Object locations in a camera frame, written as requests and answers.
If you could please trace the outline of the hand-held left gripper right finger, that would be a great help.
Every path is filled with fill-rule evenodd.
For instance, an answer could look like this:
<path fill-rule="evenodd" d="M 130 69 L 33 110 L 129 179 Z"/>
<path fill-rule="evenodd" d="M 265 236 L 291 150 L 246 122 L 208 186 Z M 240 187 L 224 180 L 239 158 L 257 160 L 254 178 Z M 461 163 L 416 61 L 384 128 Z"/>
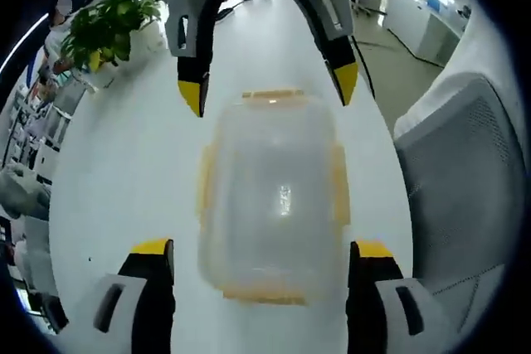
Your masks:
<path fill-rule="evenodd" d="M 350 243 L 347 328 L 348 353 L 447 353 L 455 336 L 434 296 L 377 241 Z"/>

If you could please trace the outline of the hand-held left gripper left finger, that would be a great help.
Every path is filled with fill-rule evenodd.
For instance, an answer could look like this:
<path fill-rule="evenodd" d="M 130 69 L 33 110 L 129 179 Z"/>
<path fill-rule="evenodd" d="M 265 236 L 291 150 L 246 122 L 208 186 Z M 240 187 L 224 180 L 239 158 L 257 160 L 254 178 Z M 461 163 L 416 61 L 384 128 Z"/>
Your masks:
<path fill-rule="evenodd" d="M 136 245 L 76 304 L 61 353 L 170 353 L 175 298 L 173 240 Z"/>

